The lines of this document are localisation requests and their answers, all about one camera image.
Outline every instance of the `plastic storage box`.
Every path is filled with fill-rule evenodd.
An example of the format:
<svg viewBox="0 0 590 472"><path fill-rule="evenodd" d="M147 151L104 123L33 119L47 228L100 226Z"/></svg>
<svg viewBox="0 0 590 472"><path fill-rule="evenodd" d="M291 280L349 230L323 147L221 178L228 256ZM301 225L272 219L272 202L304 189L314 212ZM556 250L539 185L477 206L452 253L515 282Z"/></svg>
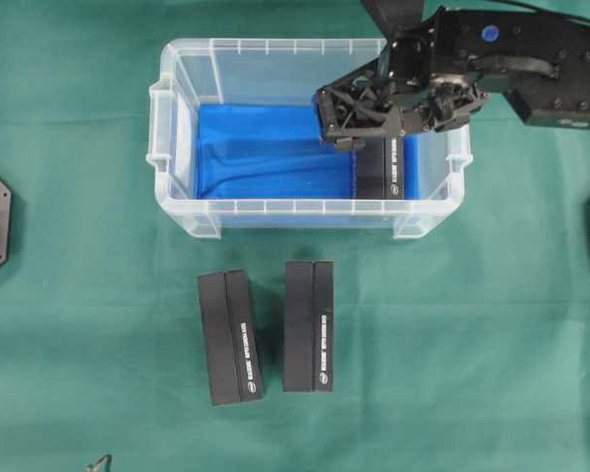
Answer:
<svg viewBox="0 0 590 472"><path fill-rule="evenodd" d="M310 106L313 93L377 57L384 39L179 39L161 55L150 88L147 162L155 198L189 234L219 238L222 228L391 228L393 237L427 234L463 201L472 162L467 127L420 135L423 200L195 200L202 104Z"/></svg>

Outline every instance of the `blue cloth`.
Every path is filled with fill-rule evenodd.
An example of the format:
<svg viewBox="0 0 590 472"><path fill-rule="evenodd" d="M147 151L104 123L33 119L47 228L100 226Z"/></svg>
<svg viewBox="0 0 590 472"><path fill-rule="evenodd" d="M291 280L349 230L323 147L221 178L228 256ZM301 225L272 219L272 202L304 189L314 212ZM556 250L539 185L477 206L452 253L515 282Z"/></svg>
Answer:
<svg viewBox="0 0 590 472"><path fill-rule="evenodd" d="M320 140L312 107L204 105L198 199L352 199L355 159Z"/></svg>

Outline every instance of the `black rectangular block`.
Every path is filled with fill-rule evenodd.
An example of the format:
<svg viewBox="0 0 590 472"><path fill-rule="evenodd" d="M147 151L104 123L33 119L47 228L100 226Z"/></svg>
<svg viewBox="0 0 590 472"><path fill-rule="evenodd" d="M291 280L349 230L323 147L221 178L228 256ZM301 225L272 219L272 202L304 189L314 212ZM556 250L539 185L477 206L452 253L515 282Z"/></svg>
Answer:
<svg viewBox="0 0 590 472"><path fill-rule="evenodd" d="M212 404L262 398L247 274L211 273L198 282Z"/></svg>
<svg viewBox="0 0 590 472"><path fill-rule="evenodd" d="M356 198L404 198L404 144L400 138L367 138L356 152Z"/></svg>
<svg viewBox="0 0 590 472"><path fill-rule="evenodd" d="M332 391L332 263L286 263L284 391Z"/></svg>

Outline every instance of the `small black object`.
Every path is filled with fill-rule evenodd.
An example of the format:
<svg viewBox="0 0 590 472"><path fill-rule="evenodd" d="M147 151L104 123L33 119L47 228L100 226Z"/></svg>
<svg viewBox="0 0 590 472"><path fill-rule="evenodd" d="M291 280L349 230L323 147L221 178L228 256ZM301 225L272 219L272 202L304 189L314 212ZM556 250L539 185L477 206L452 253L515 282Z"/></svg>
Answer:
<svg viewBox="0 0 590 472"><path fill-rule="evenodd" d="M332 263L286 263L284 391L332 391Z"/></svg>
<svg viewBox="0 0 590 472"><path fill-rule="evenodd" d="M198 282L212 404L261 399L263 378L247 274L211 273Z"/></svg>
<svg viewBox="0 0 590 472"><path fill-rule="evenodd" d="M404 147L401 138L367 138L356 151L356 198L404 198Z"/></svg>

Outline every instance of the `black cable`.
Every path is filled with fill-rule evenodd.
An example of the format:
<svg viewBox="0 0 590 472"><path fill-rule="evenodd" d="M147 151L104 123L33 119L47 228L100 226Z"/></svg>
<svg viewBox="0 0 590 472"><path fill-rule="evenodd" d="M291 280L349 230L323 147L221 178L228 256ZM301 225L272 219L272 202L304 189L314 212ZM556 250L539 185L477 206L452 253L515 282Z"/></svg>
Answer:
<svg viewBox="0 0 590 472"><path fill-rule="evenodd" d="M490 3L500 3L503 5L509 5L511 7L525 8L527 10L531 10L531 11L534 11L537 13L548 13L551 15L557 15L559 17L563 17L568 20L572 20L574 22L579 22L579 23L584 23L586 25L590 25L589 18L580 17L578 15L571 15L568 13L556 12L554 10L547 10L546 8L536 7L535 5L531 5L531 4L525 3L525 2L519 2L517 0L483 0L483 1L490 2Z"/></svg>

